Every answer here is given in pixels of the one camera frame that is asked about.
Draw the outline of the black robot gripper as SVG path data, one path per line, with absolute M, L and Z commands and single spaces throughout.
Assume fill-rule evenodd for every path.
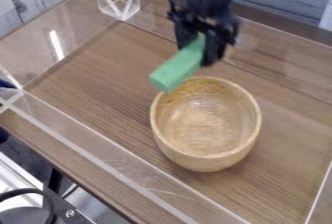
M 224 58 L 228 45 L 234 45 L 240 21 L 230 9 L 232 0 L 169 0 L 169 19 L 175 25 L 178 49 L 204 33 L 201 66 L 209 67 Z

